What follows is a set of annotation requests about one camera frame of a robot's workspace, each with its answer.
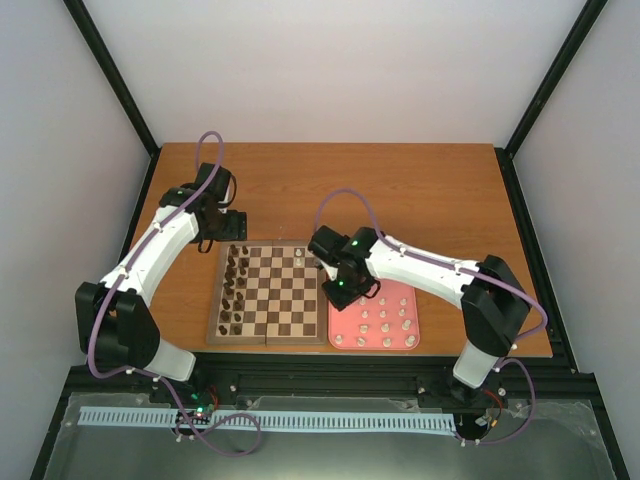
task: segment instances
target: white wall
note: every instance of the white wall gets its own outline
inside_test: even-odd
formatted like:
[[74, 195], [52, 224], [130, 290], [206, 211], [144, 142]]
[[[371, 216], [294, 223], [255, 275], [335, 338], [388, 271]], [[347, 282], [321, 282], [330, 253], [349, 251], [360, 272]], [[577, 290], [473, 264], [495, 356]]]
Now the white wall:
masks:
[[581, 370], [640, 478], [640, 3], [609, 2], [516, 156]]
[[583, 3], [86, 1], [158, 141], [500, 146]]
[[75, 289], [117, 261], [148, 157], [61, 1], [0, 4], [0, 66], [0, 478], [20, 480], [83, 360]]

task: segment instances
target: black beam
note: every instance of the black beam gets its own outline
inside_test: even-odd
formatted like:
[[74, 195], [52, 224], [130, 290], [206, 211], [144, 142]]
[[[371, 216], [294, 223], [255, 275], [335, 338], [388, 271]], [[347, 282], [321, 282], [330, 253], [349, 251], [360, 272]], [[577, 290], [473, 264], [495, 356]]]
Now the black beam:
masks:
[[129, 229], [127, 230], [127, 236], [124, 239], [124, 244], [122, 245], [122, 251], [120, 252], [120, 260], [127, 256], [129, 253], [129, 249], [131, 249], [131, 244], [133, 243], [133, 236], [136, 233], [136, 228], [138, 227], [138, 221], [140, 220], [140, 214], [142, 213], [142, 208], [144, 207], [144, 202], [147, 199], [147, 193], [149, 192], [149, 187], [151, 186], [151, 180], [153, 180], [153, 174], [156, 171], [156, 166], [158, 165], [158, 160], [160, 159], [160, 153], [162, 152], [162, 148], [159, 148], [158, 151], [151, 156], [151, 160], [149, 160], [149, 167], [147, 167], [147, 173], [144, 175], [144, 180], [142, 181], [142, 187], [140, 188], [140, 195], [138, 195], [138, 200], [136, 201], [136, 207], [133, 210], [133, 215], [131, 216], [131, 221], [129, 222]]
[[571, 351], [569, 337], [567, 336], [567, 331], [562, 321], [558, 302], [553, 293], [549, 273], [547, 272], [542, 251], [540, 250], [540, 244], [538, 243], [538, 238], [536, 237], [536, 232], [533, 228], [531, 217], [529, 216], [529, 210], [527, 209], [527, 204], [522, 194], [516, 169], [513, 166], [513, 162], [507, 158], [506, 152], [503, 149], [496, 148], [495, 152], [498, 158], [500, 172], [502, 173], [505, 190], [507, 191], [509, 203], [511, 204], [513, 218], [516, 222], [518, 234], [520, 235], [520, 242], [522, 243], [522, 248], [529, 265], [529, 273], [533, 280], [533, 287], [536, 290], [540, 304], [549, 316], [547, 333], [549, 335], [549, 341], [551, 342], [553, 355], [554, 357], [562, 358], [568, 367], [577, 369], [578, 367], [576, 366], [576, 361]]
[[540, 112], [551, 97], [556, 85], [560, 82], [562, 75], [567, 70], [567, 67], [573, 60], [576, 52], [582, 45], [582, 42], [587, 37], [589, 30], [595, 23], [596, 19], [600, 15], [600, 12], [606, 5], [607, 0], [587, 0], [580, 15], [576, 19], [569, 35], [565, 39], [562, 47], [558, 51], [556, 58], [553, 60], [551, 67], [547, 71], [547, 74], [542, 79], [542, 83], [538, 87], [538, 91], [533, 96], [531, 103], [524, 112], [520, 123], [516, 127], [515, 131], [511, 135], [509, 143], [505, 147], [507, 157], [513, 159], [518, 149], [522, 146], [524, 139], [529, 134], [529, 131], [536, 122]]
[[93, 53], [98, 65], [100, 65], [104, 76], [107, 77], [111, 88], [116, 94], [116, 97], [118, 97], [118, 100], [120, 101], [122, 108], [124, 108], [127, 117], [129, 117], [138, 137], [140, 137], [140, 141], [144, 145], [144, 148], [149, 152], [150, 156], [155, 155], [159, 150], [158, 145], [153, 139], [151, 131], [147, 127], [140, 110], [138, 110], [136, 102], [131, 96], [131, 92], [129, 92], [122, 75], [120, 75], [120, 72], [118, 71], [118, 67], [113, 61], [113, 58], [111, 58], [111, 54], [102, 40], [100, 32], [98, 32], [95, 23], [93, 23], [91, 15], [89, 15], [84, 3], [82, 0], [64, 0], [64, 4], [67, 6], [73, 20], [76, 22], [80, 33], [82, 33], [87, 45], [91, 49], [91, 53]]

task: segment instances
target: chessboard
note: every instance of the chessboard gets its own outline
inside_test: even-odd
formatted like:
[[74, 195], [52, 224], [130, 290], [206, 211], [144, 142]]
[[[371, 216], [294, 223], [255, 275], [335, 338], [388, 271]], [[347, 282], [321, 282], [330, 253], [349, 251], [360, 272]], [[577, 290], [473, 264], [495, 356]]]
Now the chessboard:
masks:
[[304, 241], [222, 243], [210, 345], [312, 345], [327, 340], [324, 272]]

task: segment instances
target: wooden table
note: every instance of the wooden table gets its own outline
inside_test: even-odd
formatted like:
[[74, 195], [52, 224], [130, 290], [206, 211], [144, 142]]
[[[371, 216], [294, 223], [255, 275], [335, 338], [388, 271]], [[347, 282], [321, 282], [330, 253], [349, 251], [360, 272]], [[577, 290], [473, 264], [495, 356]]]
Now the wooden table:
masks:
[[[195, 178], [194, 152], [192, 143], [164, 145], [135, 241], [151, 222], [162, 194]], [[215, 144], [206, 144], [202, 161], [213, 163], [216, 152]], [[525, 290], [534, 292], [491, 145], [236, 143], [226, 145], [224, 166], [238, 179], [233, 208], [247, 212], [249, 240], [309, 239], [322, 199], [348, 186], [369, 199], [381, 228], [395, 238], [450, 257], [500, 256]], [[364, 207], [347, 195], [327, 205], [322, 221], [348, 235], [370, 225]], [[151, 312], [166, 340], [193, 351], [344, 353], [329, 343], [207, 345], [217, 257], [217, 245], [206, 255], [189, 246], [160, 283]], [[389, 354], [458, 355], [465, 343], [461, 312], [424, 292], [417, 292], [417, 301], [420, 344]], [[532, 311], [524, 328], [539, 322]], [[524, 340], [518, 355], [551, 356], [547, 336]]]

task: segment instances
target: purple cable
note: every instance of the purple cable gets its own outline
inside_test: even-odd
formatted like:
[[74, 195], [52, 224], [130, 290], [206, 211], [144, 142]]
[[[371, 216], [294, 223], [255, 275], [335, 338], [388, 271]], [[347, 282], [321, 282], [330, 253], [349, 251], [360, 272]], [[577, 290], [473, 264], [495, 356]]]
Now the purple cable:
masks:
[[[179, 215], [189, 205], [191, 205], [191, 203], [193, 203], [202, 194], [202, 192], [205, 191], [205, 189], [209, 186], [209, 184], [213, 180], [213, 177], [215, 177], [216, 173], [218, 172], [218, 169], [222, 164], [222, 159], [224, 158], [224, 141], [222, 140], [222, 137], [218, 132], [214, 132], [214, 131], [206, 132], [204, 135], [202, 135], [202, 137], [200, 137], [200, 140], [198, 140], [198, 143], [196, 145], [196, 166], [199, 164], [200, 149], [202, 148], [202, 144], [205, 141], [205, 139], [211, 135], [215, 136], [218, 139], [218, 144], [219, 144], [218, 158], [216, 160], [215, 166], [213, 167], [213, 170], [211, 171], [207, 179], [204, 181], [204, 183], [200, 186], [200, 188], [198, 188], [194, 192], [193, 195], [191, 195], [178, 208], [176, 208], [173, 212], [167, 215], [167, 217], [160, 222], [160, 228], [163, 228], [164, 226], [166, 226], [171, 220], [173, 220], [177, 215]], [[126, 265], [124, 266], [126, 272], [129, 272], [131, 270], [131, 267], [134, 265], [138, 257], [140, 257], [140, 254], [144, 251], [144, 249], [151, 242], [151, 240], [153, 240], [153, 238], [156, 236], [158, 232], [159, 232], [158, 229], [152, 230], [142, 240], [142, 242], [140, 242], [140, 245], [138, 245], [135, 251], [131, 254], [129, 261], [127, 261]], [[102, 373], [98, 371], [98, 368], [96, 367], [96, 359], [95, 359], [96, 343], [98, 340], [98, 333], [100, 332], [100, 326], [102, 325], [102, 321], [104, 320], [104, 316], [107, 312], [107, 308], [109, 308], [109, 304], [111, 303], [113, 296], [115, 295], [116, 291], [118, 290], [118, 287], [120, 286], [120, 284], [124, 279], [125, 279], [124, 274], [119, 275], [116, 281], [113, 283], [113, 286], [109, 289], [109, 291], [105, 295], [104, 300], [102, 300], [102, 305], [100, 305], [100, 308], [98, 309], [98, 314], [96, 315], [96, 319], [93, 324], [93, 330], [91, 330], [91, 336], [89, 337], [87, 363], [89, 364], [89, 371], [91, 372], [91, 374], [94, 377], [99, 379], [113, 377], [114, 375], [118, 375], [119, 373], [132, 369], [132, 367], [123, 366], [123, 367], [114, 368], [113, 370]], [[141, 369], [133, 369], [133, 370], [139, 373], [140, 375], [144, 375], [146, 377], [150, 377], [150, 378], [158, 377], [158, 375], [156, 375], [155, 373], [147, 372], [146, 370], [141, 370]], [[184, 408], [182, 401], [180, 400], [178, 392], [176, 392], [175, 388], [173, 388], [173, 385], [171, 385], [171, 382], [169, 382], [166, 378], [162, 378], [162, 377], [160, 377], [159, 380], [162, 383], [164, 383], [164, 385], [169, 390], [169, 393], [171, 393], [171, 396], [173, 397], [174, 401], [176, 402], [176, 405], [178, 406], [178, 410], [180, 411], [182, 416], [186, 419], [186, 423], [189, 425], [194, 435], [198, 437], [199, 440], [201, 440], [208, 448], [210, 448], [214, 452], [219, 453], [220, 455], [223, 455], [225, 457], [241, 457], [243, 455], [248, 455], [249, 453], [253, 452], [260, 445], [260, 442], [262, 441], [262, 430], [260, 429], [260, 423], [258, 422], [258, 420], [256, 420], [255, 417], [248, 415], [246, 413], [235, 413], [235, 414], [229, 415], [221, 419], [220, 421], [216, 422], [216, 424], [212, 425], [211, 427], [207, 428], [204, 432], [200, 432], [197, 428], [195, 428], [195, 426], [193, 425], [193, 422], [190, 420], [189, 415], [186, 409]], [[216, 427], [234, 418], [247, 418], [256, 426], [256, 432], [257, 432], [256, 441], [248, 450], [245, 450], [242, 452], [226, 452], [224, 450], [220, 450], [215, 445], [212, 445], [211, 443], [209, 443], [207, 439], [204, 437], [206, 433], [211, 432]]]
[[[356, 197], [358, 197], [360, 201], [364, 204], [365, 208], [367, 209], [367, 212], [369, 213], [369, 218], [371, 219], [371, 223], [373, 223], [373, 228], [375, 229], [376, 234], [378, 235], [378, 238], [380, 239], [380, 241], [390, 249], [396, 252], [400, 252], [400, 248], [398, 246], [391, 243], [382, 235], [382, 231], [380, 230], [380, 227], [378, 225], [378, 219], [376, 218], [376, 214], [374, 213], [373, 208], [371, 208], [371, 204], [364, 197], [364, 195], [362, 195], [360, 192], [357, 192], [352, 188], [340, 188], [338, 190], [331, 192], [329, 195], [325, 197], [325, 199], [322, 201], [322, 203], [318, 207], [318, 210], [316, 211], [316, 218], [314, 220], [313, 231], [315, 232], [318, 229], [318, 226], [320, 225], [320, 216], [322, 215], [322, 210], [324, 209], [327, 202], [329, 202], [329, 200], [331, 200], [333, 197], [341, 193], [350, 193], [351, 195], [355, 195]], [[416, 260], [421, 260], [423, 262], [436, 265], [438, 267], [445, 268], [447, 270], [455, 270], [455, 266], [453, 264], [442, 261], [438, 258], [428, 257], [426, 255], [420, 255], [418, 253], [414, 253], [409, 250], [405, 251], [404, 255], [410, 258], [415, 258]], [[533, 297], [527, 295], [522, 290], [512, 287], [508, 283], [505, 283], [501, 280], [490, 277], [489, 275], [485, 275], [484, 273], [476, 272], [474, 270], [469, 270], [468, 268], [460, 268], [459, 271], [460, 273], [471, 275], [472, 277], [475, 277], [479, 280], [482, 280], [484, 282], [491, 283], [497, 287], [503, 288], [504, 290], [508, 291], [509, 293], [512, 293], [516, 297], [521, 298], [522, 300], [527, 302], [529, 305], [531, 305], [533, 308], [535, 308], [538, 312], [540, 312], [540, 315], [542, 316], [542, 321], [540, 322], [540, 324], [532, 328], [531, 330], [527, 330], [526, 332], [518, 335], [515, 340], [516, 342], [523, 340], [546, 328], [547, 323], [549, 321], [547, 317], [547, 312], [544, 311], [544, 308], [542, 308], [542, 306]]]
[[[500, 364], [500, 367], [504, 367], [505, 365], [508, 365], [509, 363], [515, 363], [516, 365], [518, 365], [522, 369], [522, 373], [524, 373], [524, 376], [527, 379], [527, 383], [529, 384], [529, 392], [531, 394], [531, 411], [529, 412], [529, 416], [524, 421], [524, 423], [522, 425], [520, 425], [520, 428], [518, 428], [515, 432], [510, 433], [506, 437], [499, 438], [498, 440], [481, 441], [480, 443], [478, 443], [478, 445], [500, 445], [501, 443], [508, 442], [509, 440], [513, 440], [517, 436], [521, 435], [529, 427], [529, 424], [533, 421], [533, 417], [535, 416], [535, 413], [536, 413], [536, 390], [535, 390], [535, 387], [533, 386], [533, 380], [531, 380], [531, 375], [529, 375], [529, 372], [527, 371], [527, 368], [524, 366], [524, 364], [520, 360], [518, 360], [517, 358], [506, 358]], [[458, 432], [455, 433], [455, 437], [460, 441], [464, 440], [458, 434]]]

